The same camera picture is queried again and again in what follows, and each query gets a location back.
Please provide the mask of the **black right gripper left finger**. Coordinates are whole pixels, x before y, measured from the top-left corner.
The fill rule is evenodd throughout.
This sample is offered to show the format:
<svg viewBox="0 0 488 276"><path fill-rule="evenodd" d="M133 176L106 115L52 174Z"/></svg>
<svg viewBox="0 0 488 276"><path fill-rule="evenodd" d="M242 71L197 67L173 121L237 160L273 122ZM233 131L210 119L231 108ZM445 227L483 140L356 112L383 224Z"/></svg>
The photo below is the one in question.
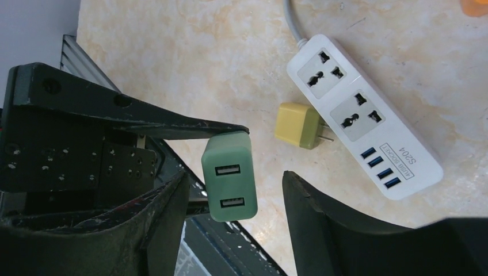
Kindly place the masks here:
<svg viewBox="0 0 488 276"><path fill-rule="evenodd" d="M2 275L173 275L189 176L111 210L10 216L1 220Z"/></svg>

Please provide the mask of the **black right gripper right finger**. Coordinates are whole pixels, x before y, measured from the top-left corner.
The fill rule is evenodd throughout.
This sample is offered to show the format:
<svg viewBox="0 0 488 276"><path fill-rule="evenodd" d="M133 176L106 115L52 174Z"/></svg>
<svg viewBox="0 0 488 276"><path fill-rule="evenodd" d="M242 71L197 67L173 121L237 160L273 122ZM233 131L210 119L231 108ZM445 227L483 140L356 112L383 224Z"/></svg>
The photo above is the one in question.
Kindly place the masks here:
<svg viewBox="0 0 488 276"><path fill-rule="evenodd" d="M282 178L299 275L486 275L487 219L388 223L322 193L293 171Z"/></svg>

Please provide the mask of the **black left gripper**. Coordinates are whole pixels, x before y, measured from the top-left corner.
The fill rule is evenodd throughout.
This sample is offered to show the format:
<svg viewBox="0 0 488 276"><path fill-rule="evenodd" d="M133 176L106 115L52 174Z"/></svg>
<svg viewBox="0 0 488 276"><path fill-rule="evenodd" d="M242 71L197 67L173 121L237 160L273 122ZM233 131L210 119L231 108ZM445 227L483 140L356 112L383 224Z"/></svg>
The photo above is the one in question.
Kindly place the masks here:
<svg viewBox="0 0 488 276"><path fill-rule="evenodd" d="M183 116L44 63L9 70L7 101L1 190L8 193L144 193L153 188L157 156L136 146L137 134L194 140L250 133L243 125Z"/></svg>

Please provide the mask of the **white power strip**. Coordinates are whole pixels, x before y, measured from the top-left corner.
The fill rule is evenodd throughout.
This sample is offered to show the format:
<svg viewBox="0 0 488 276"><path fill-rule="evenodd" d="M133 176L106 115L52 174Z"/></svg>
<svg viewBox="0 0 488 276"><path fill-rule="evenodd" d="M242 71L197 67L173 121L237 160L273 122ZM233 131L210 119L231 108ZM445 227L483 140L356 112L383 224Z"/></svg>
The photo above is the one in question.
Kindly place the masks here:
<svg viewBox="0 0 488 276"><path fill-rule="evenodd" d="M442 180L435 152L335 40L302 40L287 73L384 196L401 200Z"/></svg>

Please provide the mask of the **green plug adapter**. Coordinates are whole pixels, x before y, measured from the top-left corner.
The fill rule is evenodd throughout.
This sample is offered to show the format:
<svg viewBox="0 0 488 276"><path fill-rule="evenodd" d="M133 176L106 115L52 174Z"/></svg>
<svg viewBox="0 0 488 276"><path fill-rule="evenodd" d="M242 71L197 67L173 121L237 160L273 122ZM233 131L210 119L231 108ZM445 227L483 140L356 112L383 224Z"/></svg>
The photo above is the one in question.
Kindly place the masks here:
<svg viewBox="0 0 488 276"><path fill-rule="evenodd" d="M216 135L201 157L211 217L246 220L258 212L251 139L244 131Z"/></svg>

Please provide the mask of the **yellow plug adapter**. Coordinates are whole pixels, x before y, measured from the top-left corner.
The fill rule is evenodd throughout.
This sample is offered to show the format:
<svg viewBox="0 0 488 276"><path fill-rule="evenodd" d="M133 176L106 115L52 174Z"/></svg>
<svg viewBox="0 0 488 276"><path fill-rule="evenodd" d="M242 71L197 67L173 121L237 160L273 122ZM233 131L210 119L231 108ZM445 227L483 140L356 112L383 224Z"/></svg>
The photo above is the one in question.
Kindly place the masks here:
<svg viewBox="0 0 488 276"><path fill-rule="evenodd" d="M323 135L325 128L330 127L312 106L283 102L278 108L274 136L296 147L312 150L321 140L334 141Z"/></svg>

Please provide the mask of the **orange power strip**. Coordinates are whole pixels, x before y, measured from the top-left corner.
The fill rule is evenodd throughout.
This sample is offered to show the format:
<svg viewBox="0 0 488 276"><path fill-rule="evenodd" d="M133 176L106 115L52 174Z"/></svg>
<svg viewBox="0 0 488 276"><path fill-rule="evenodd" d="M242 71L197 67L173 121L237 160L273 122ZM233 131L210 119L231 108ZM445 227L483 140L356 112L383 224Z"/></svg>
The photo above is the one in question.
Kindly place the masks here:
<svg viewBox="0 0 488 276"><path fill-rule="evenodd" d="M462 12L469 17L487 15L487 0L460 0Z"/></svg>

